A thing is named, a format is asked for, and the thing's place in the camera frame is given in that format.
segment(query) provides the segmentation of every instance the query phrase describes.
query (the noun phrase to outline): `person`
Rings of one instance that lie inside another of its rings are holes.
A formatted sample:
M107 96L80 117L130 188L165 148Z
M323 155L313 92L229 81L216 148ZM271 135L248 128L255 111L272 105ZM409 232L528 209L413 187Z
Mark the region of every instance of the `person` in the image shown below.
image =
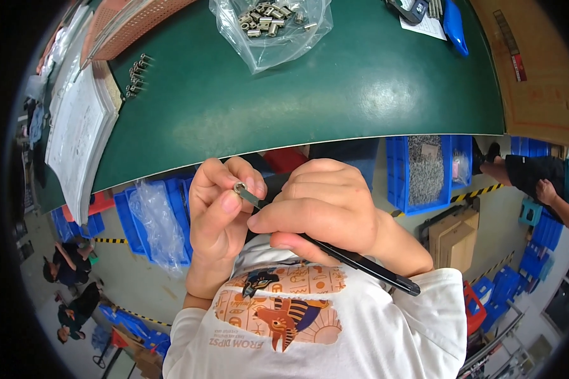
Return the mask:
M569 159L555 156L506 155L494 142L483 155L474 140L473 165L504 186L514 186L544 206L569 228Z
M69 337L73 340L83 340L87 337L80 329L97 308L101 291L101 285L94 281L87 285L82 295L72 300L69 306L59 306L57 317L61 328L57 330L57 339L61 343L66 343Z
M59 282L68 287L75 284L86 284L89 281L91 263L89 254L93 251L91 244L79 248L76 243L55 242L53 261L44 257L42 274L47 282Z
M434 270L419 242L376 209L355 167L313 159L270 182L277 177L264 181L240 157L208 159L196 172L194 254L165 379L455 378L467 337L461 273ZM239 181L272 202L252 215L232 190ZM373 257L421 294L390 294L297 233Z

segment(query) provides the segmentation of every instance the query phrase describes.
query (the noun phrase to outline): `hand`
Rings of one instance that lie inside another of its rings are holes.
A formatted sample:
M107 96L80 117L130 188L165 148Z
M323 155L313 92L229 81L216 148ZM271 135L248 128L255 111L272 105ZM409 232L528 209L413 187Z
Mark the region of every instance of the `hand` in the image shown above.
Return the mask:
M193 259L203 265L234 260L244 245L247 220L253 205L232 188L243 181L250 193L264 199L266 184L261 174L239 156L222 164L209 158L200 165L190 186L190 243Z
M270 245L311 262L340 262L296 233L359 254L376 243L379 217L360 171L332 159L313 159L291 173L272 204L252 216L249 228L272 233Z
M556 194L556 190L554 186L548 179L542 179L538 182L535 186L535 192L538 195L538 200L546 204L547 206L551 206L554 199L558 196Z

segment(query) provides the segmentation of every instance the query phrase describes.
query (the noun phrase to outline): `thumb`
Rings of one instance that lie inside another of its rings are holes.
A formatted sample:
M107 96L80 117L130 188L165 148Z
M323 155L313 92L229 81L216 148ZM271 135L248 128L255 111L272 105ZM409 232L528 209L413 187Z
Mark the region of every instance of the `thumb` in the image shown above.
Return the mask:
M211 247L220 234L240 213L243 200L233 190L227 190L213 201L205 213L192 220L190 242L198 247Z

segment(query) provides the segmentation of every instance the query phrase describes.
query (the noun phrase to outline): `shoe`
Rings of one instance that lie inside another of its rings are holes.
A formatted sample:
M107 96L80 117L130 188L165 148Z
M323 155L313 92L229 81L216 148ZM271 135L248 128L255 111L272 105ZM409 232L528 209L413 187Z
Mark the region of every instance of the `shoe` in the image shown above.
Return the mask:
M476 139L472 137L472 176L480 175L482 173L480 165L483 163L485 163L485 155L478 147Z
M501 152L499 150L499 144L497 142L493 142L491 146L489 146L489 151L486 152L486 161L493 163L496 156L501 156Z

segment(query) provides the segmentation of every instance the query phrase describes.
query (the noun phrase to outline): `white t-shirt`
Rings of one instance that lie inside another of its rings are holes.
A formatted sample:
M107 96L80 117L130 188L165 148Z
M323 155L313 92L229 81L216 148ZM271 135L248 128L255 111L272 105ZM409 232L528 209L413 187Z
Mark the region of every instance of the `white t-shirt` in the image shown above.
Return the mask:
M164 360L176 378L455 378L466 355L462 275L412 278L413 297L379 280L246 244L206 311L177 314Z

